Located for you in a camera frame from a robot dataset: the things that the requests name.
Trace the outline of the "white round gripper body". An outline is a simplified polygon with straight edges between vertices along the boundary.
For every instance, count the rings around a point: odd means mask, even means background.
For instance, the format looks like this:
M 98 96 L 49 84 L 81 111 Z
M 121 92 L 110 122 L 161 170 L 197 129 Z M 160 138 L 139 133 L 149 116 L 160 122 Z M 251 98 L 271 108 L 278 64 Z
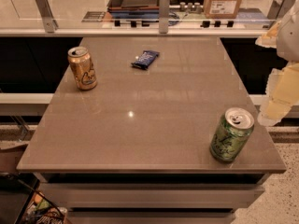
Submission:
M 278 56 L 289 62 L 299 62 L 299 0 L 284 15 L 278 27 Z

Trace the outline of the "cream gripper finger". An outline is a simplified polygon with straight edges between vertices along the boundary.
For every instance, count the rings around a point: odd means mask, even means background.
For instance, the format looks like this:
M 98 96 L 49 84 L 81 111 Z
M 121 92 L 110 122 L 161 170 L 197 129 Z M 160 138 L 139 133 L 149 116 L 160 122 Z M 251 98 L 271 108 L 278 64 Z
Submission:
M 258 121 L 263 126 L 274 126 L 299 101 L 299 63 L 288 62 L 282 69 L 274 68 L 268 78 Z
M 260 35 L 255 44 L 264 48 L 275 49 L 277 47 L 278 28 L 281 21 L 277 21 L 265 34 Z

